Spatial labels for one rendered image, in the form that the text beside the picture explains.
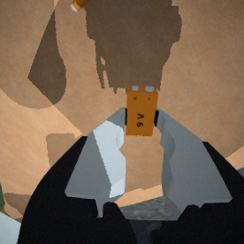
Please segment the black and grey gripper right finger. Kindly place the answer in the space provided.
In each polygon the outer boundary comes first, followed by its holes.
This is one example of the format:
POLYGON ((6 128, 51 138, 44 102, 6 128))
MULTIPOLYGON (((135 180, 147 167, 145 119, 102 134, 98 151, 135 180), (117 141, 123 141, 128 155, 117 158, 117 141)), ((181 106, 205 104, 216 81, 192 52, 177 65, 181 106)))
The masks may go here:
POLYGON ((163 132, 162 191, 169 198, 172 220, 178 220, 186 206, 193 204, 200 208, 202 219, 244 233, 242 175, 207 141, 164 111, 156 109, 154 124, 163 132))

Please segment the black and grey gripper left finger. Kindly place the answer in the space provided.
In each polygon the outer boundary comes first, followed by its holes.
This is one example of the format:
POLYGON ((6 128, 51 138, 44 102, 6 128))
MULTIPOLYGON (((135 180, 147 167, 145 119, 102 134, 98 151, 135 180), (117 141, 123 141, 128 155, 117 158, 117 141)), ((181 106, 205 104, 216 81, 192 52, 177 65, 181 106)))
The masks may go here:
POLYGON ((127 108, 122 107, 81 136, 47 171, 27 204, 17 244, 44 244, 68 225, 103 217, 103 205, 123 196, 126 158, 119 149, 126 122, 127 108))

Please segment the orange 9v battery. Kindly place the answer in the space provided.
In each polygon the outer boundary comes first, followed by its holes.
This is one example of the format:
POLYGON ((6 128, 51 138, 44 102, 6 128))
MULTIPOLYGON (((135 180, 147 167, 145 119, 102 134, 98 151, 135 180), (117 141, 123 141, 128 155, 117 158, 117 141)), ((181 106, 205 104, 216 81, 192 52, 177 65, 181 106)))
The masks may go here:
POLYGON ((126 136, 152 137, 157 99, 154 87, 127 87, 126 136))

